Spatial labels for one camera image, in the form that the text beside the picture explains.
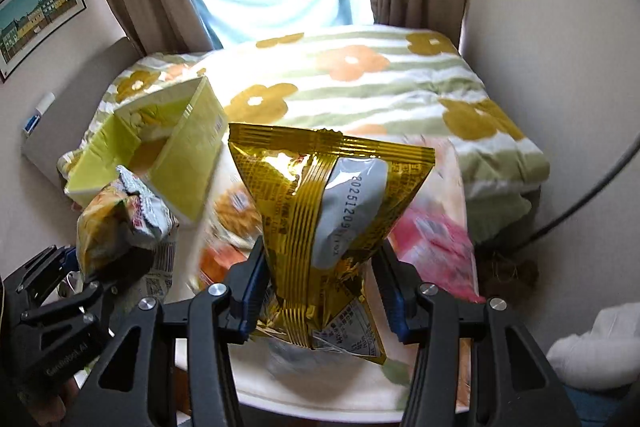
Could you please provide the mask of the yellow white snack bag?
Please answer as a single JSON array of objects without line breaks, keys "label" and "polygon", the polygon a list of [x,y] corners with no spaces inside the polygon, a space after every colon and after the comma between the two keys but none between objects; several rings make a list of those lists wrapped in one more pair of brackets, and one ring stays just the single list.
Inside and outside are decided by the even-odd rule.
[{"label": "yellow white snack bag", "polygon": [[85,282],[130,247],[154,251],[177,224],[163,199],[141,178],[122,165],[116,172],[77,221],[76,256]]}]

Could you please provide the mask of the pink strawberry snack bag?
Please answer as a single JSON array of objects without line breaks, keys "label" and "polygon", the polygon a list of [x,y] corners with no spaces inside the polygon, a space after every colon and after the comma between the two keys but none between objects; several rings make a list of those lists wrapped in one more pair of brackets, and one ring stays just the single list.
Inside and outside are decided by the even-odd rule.
[{"label": "pink strawberry snack bag", "polygon": [[421,280],[456,298],[484,303],[478,292],[474,248],[468,232],[442,210],[411,205],[388,234],[396,257]]}]

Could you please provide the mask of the gold foil snack bag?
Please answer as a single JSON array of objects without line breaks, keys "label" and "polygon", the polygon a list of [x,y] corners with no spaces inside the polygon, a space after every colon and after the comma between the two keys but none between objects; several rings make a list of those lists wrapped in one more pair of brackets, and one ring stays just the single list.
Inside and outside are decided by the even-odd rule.
[{"label": "gold foil snack bag", "polygon": [[383,363],[362,266],[421,190],[434,148],[265,124],[232,124],[228,145],[262,217],[271,281],[258,331]]}]

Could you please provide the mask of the white cloth bundle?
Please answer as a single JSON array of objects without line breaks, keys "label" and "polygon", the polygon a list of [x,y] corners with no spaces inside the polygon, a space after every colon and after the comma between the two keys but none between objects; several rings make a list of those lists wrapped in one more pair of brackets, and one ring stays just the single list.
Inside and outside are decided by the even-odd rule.
[{"label": "white cloth bundle", "polygon": [[560,381],[576,389],[602,391],[639,378],[639,303],[602,309],[590,331],[551,346],[547,359]]}]

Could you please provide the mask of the orange cookie snack packet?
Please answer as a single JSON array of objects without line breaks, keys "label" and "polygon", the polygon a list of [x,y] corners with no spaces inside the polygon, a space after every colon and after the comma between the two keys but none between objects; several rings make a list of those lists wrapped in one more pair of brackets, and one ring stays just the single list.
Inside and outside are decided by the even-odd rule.
[{"label": "orange cookie snack packet", "polygon": [[232,265],[248,258],[261,235],[262,217],[243,183],[232,184],[216,195],[198,250],[195,288],[200,291],[221,283]]}]

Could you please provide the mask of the white blue bottle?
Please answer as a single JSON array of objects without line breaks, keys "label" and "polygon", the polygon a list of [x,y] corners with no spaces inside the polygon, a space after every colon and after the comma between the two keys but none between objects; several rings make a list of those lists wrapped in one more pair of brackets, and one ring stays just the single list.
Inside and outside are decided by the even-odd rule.
[{"label": "white blue bottle", "polygon": [[43,98],[36,104],[34,110],[32,111],[32,115],[30,115],[25,124],[23,126],[23,134],[25,136],[29,136],[34,131],[37,124],[41,120],[44,113],[47,112],[49,107],[55,101],[55,94],[53,92],[48,92],[43,95]]}]

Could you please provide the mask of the grey headboard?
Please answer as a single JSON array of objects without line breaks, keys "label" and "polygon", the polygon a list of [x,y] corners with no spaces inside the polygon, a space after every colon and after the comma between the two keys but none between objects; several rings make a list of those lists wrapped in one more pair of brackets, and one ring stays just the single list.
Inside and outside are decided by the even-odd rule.
[{"label": "grey headboard", "polygon": [[21,145],[20,182],[41,190],[61,190],[58,158],[78,147],[102,96],[117,75],[139,60],[140,53],[126,37],[94,54],[54,96],[35,129]]}]

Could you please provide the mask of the yellow-green cardboard box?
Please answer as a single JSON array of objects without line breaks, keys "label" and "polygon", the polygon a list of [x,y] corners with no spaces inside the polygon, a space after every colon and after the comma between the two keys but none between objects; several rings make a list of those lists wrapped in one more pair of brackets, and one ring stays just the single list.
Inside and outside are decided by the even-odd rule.
[{"label": "yellow-green cardboard box", "polygon": [[70,170],[64,191],[85,207],[122,166],[183,225],[195,225],[227,129],[227,115],[206,77],[173,83],[108,115]]}]

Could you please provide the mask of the floral striped quilt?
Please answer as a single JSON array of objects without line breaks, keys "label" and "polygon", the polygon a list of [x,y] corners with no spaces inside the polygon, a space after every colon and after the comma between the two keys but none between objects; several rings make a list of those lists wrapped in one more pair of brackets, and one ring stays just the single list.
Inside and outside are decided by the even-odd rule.
[{"label": "floral striped quilt", "polygon": [[482,80],[442,34],[382,25],[300,32],[199,54],[154,53],[108,86],[65,179],[94,132],[124,104],[173,83],[206,77],[232,122],[331,129],[396,141],[447,139],[464,198],[528,213],[524,196],[548,179],[539,147],[489,98]]}]

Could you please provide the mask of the framed building picture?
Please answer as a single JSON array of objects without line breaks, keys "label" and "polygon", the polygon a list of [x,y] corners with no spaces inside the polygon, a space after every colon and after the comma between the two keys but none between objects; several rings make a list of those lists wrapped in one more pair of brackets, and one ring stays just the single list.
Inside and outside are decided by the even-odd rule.
[{"label": "framed building picture", "polygon": [[1,0],[1,81],[86,7],[85,0]]}]

